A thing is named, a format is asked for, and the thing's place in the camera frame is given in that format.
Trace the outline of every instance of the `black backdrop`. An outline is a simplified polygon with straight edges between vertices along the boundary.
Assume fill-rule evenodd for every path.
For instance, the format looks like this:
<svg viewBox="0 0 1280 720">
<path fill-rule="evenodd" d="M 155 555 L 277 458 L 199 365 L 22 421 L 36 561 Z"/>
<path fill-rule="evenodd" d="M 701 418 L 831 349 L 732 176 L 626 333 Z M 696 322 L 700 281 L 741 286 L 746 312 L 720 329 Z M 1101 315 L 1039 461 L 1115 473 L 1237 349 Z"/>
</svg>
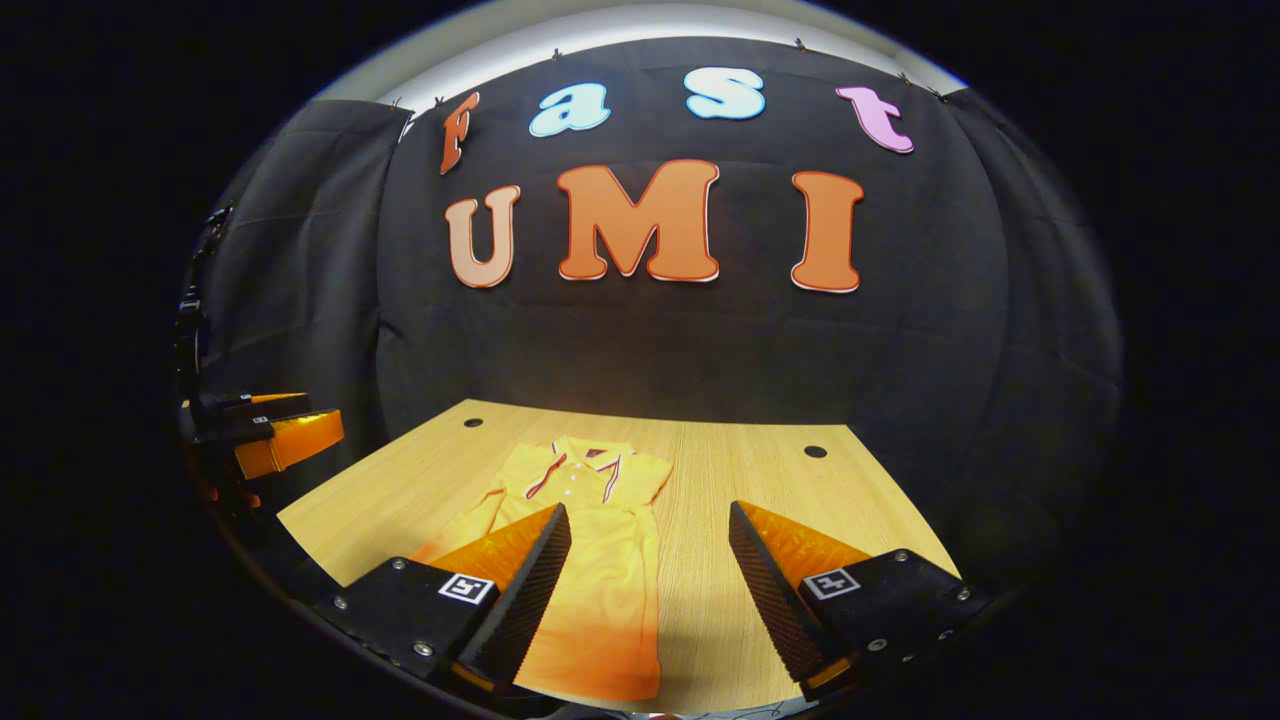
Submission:
<svg viewBox="0 0 1280 720">
<path fill-rule="evenodd" d="M 174 471 L 168 324 L 189 238 L 243 159 L 332 78 L 448 9 L 44 5 L 14 18 L 14 347 L 35 369 L 14 428 L 23 716 L 431 714 L 298 625 L 212 532 Z M 1048 151 L 1098 222 L 1126 338 L 1117 455 L 1069 551 L 974 652 L 872 708 L 1265 707 L 1272 503 L 1257 479 L 1272 441 L 1258 347 L 1274 323 L 1258 213 L 1275 6 L 850 12 Z M 132 477 L 109 480 L 119 468 Z"/>
<path fill-rule="evenodd" d="M 764 111 L 701 119 L 682 79 L 749 68 Z M 608 120 L 534 137 L 548 94 L 608 88 Z M 899 108 L 915 150 L 861 131 L 836 88 Z M 710 421 L 849 424 L 922 510 L 961 573 L 1006 589 L 1042 564 L 1102 465 L 1120 333 L 1092 227 L 1052 165 L 972 90 L 940 101 L 881 70 L 732 38 L 626 42 L 475 88 L 462 160 L 436 168 L 442 120 L 315 102 L 251 159 L 212 261 L 218 389 L 306 389 L 343 410 L 342 447 L 276 480 L 283 506 L 466 397 Z M 556 178 L 604 164 L 639 199 L 666 160 L 721 172 L 709 283 L 557 273 L 568 238 Z M 805 204 L 792 174 L 860 183 L 851 295 L 797 288 Z M 463 286 L 444 210 L 517 184 L 515 263 Z M 490 252 L 489 213 L 472 220 Z M 646 256 L 655 251 L 653 243 Z M 288 538 L 282 542 L 288 544 Z"/>
</svg>

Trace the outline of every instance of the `white wall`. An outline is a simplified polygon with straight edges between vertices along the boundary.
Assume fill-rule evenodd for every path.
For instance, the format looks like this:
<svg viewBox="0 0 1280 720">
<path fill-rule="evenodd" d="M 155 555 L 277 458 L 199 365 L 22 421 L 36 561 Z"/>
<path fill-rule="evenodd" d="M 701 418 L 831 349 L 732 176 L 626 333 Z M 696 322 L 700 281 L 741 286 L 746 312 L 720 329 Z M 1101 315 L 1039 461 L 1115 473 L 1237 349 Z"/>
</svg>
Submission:
<svg viewBox="0 0 1280 720">
<path fill-rule="evenodd" d="M 475 86 L 550 58 L 652 37 L 718 36 L 806 47 L 905 73 L 947 94 L 964 83 L 920 55 L 842 15 L 796 0 L 499 0 L 411 35 L 358 65 L 323 99 L 372 100 L 421 113 Z"/>
</svg>

